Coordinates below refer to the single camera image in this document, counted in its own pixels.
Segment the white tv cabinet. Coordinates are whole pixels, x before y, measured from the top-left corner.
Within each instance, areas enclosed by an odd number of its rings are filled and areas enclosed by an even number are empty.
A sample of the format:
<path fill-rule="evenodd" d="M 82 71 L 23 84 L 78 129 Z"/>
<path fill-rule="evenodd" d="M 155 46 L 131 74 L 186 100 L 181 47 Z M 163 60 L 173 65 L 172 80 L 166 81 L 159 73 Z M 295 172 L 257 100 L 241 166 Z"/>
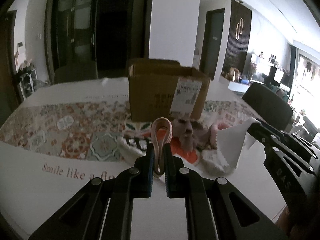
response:
<path fill-rule="evenodd" d="M 226 87 L 227 89 L 231 90 L 233 93 L 235 93 L 236 95 L 238 95 L 240 97 L 242 97 L 249 89 L 249 85 L 229 81 L 223 76 L 219 77 L 219 83 L 221 83 L 223 85 L 223 87 Z"/>

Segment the dark chair far left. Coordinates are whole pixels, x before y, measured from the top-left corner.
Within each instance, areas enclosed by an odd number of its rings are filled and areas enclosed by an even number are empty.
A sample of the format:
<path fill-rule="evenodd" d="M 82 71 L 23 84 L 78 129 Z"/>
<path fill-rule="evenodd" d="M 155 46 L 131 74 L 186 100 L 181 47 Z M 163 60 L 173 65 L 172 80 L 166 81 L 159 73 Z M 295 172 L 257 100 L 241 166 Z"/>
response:
<path fill-rule="evenodd" d="M 95 62 L 72 63 L 60 67 L 55 71 L 54 83 L 69 83 L 98 79 L 98 71 Z"/>

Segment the orange quilted pot holder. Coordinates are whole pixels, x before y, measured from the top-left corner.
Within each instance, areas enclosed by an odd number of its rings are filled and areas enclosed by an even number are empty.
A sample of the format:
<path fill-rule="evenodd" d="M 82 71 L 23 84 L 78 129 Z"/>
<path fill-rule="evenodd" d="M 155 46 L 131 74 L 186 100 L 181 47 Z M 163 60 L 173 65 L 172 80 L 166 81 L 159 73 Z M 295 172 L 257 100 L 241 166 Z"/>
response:
<path fill-rule="evenodd" d="M 172 138 L 170 142 L 171 152 L 173 155 L 178 155 L 190 164 L 197 165 L 200 161 L 200 155 L 198 150 L 193 149 L 192 151 L 186 152 L 182 149 L 181 143 L 178 138 Z"/>

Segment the dark double glass door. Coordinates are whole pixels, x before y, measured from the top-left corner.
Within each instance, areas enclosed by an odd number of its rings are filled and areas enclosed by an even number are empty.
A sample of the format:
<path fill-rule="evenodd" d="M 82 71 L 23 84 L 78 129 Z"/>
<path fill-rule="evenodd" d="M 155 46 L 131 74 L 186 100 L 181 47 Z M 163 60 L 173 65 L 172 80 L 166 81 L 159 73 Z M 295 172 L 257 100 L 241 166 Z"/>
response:
<path fill-rule="evenodd" d="M 50 81 L 72 63 L 95 62 L 98 78 L 123 77 L 149 56 L 152 0 L 47 0 L 45 51 Z"/>

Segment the dark chair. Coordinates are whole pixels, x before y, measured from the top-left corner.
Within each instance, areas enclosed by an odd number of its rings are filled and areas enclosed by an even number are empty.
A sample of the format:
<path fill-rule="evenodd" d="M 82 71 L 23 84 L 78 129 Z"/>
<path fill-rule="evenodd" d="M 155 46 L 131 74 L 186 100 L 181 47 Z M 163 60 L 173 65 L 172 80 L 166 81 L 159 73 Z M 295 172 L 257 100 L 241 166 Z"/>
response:
<path fill-rule="evenodd" d="M 293 116 L 292 108 L 265 85 L 253 83 L 242 100 L 254 109 L 269 125 L 284 131 Z"/>
<path fill-rule="evenodd" d="M 60 67 L 55 71 L 54 83 L 69 83 L 98 79 L 98 71 L 95 62 L 72 63 Z"/>

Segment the brown cardboard box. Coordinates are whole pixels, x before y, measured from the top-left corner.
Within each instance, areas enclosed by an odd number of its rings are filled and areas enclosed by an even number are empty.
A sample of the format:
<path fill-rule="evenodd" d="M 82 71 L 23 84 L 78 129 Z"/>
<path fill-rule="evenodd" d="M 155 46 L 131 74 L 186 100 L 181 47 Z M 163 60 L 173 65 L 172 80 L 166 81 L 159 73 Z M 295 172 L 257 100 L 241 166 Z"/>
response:
<path fill-rule="evenodd" d="M 171 60 L 131 59 L 127 77 L 132 121 L 200 118 L 210 77 L 196 68 Z"/>

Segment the black white patterned mitt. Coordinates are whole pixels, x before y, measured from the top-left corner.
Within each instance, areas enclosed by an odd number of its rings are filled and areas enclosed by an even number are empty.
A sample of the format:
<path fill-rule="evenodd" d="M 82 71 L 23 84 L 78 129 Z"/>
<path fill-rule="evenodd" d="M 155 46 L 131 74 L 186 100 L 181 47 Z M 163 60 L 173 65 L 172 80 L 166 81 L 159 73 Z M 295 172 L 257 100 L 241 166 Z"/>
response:
<path fill-rule="evenodd" d="M 129 138 L 118 137 L 117 148 L 121 157 L 129 165 L 134 165 L 136 159 L 146 155 L 148 146 L 151 144 L 151 139 L 144 138 Z"/>

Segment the gold wall ornament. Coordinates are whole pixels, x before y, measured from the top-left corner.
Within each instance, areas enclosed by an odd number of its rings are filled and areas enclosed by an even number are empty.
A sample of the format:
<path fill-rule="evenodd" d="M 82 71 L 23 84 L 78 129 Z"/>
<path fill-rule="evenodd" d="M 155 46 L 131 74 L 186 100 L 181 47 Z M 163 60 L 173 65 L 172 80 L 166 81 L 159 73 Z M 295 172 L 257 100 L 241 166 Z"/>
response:
<path fill-rule="evenodd" d="M 235 30 L 235 39 L 238 40 L 240 38 L 240 35 L 243 32 L 244 27 L 244 19 L 240 18 L 239 22 L 236 24 L 236 30 Z"/>

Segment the dark chair right side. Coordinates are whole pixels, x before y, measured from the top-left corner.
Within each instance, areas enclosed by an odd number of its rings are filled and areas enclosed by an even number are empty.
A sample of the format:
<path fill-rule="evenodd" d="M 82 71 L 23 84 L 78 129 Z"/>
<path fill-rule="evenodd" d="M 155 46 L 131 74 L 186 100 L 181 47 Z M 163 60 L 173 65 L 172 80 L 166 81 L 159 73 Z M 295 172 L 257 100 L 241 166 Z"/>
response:
<path fill-rule="evenodd" d="M 269 125 L 284 131 L 293 116 L 292 108 L 265 85 L 253 83 L 242 100 L 254 109 Z"/>

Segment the beige fuzzy cloth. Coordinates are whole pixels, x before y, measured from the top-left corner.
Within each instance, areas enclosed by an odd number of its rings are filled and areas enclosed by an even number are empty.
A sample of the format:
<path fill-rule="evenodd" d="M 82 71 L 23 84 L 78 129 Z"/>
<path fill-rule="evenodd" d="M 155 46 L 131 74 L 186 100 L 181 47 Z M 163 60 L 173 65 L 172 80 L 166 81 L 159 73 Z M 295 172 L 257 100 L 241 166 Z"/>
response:
<path fill-rule="evenodd" d="M 217 150 L 203 150 L 201 158 L 206 171 L 213 176 L 230 174 L 234 170 Z"/>

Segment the white shelf rack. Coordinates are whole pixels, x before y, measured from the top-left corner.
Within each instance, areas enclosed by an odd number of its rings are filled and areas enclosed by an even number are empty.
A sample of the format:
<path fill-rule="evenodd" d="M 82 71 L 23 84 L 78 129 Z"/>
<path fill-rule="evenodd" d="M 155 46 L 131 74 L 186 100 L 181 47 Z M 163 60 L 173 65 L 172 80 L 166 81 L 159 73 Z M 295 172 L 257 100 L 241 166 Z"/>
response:
<path fill-rule="evenodd" d="M 19 78 L 19 85 L 24 99 L 28 98 L 35 92 L 35 83 L 37 79 L 36 69 L 33 64 L 20 69 L 17 73 Z"/>

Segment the patterned tile tablecloth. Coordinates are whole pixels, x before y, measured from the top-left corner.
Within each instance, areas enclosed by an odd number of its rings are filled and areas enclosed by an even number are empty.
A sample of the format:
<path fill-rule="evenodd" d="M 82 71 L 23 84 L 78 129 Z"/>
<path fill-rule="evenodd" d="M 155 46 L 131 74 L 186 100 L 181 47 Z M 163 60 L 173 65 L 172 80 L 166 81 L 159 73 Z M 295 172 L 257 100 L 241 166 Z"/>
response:
<path fill-rule="evenodd" d="M 117 139 L 150 123 L 129 121 L 128 80 L 104 79 L 41 88 L 1 127 L 1 213 L 22 239 L 94 177 L 131 165 Z M 243 148 L 227 179 L 275 222 L 285 203 L 263 167 L 263 145 Z M 184 200 L 169 200 L 163 177 L 152 197 L 134 202 L 131 239 L 187 239 Z"/>

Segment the white cloth sheet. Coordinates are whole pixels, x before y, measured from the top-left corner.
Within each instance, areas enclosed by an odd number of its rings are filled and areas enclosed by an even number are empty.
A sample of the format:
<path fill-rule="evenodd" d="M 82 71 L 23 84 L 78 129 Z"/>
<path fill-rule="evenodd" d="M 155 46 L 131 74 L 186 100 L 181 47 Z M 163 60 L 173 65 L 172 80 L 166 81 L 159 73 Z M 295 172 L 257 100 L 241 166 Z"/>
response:
<path fill-rule="evenodd" d="M 249 150 L 256 142 L 251 135 L 247 135 L 248 129 L 253 124 L 261 124 L 255 118 L 249 118 L 242 124 L 223 129 L 217 134 L 217 151 L 220 152 L 232 168 L 237 168 L 242 147 Z"/>

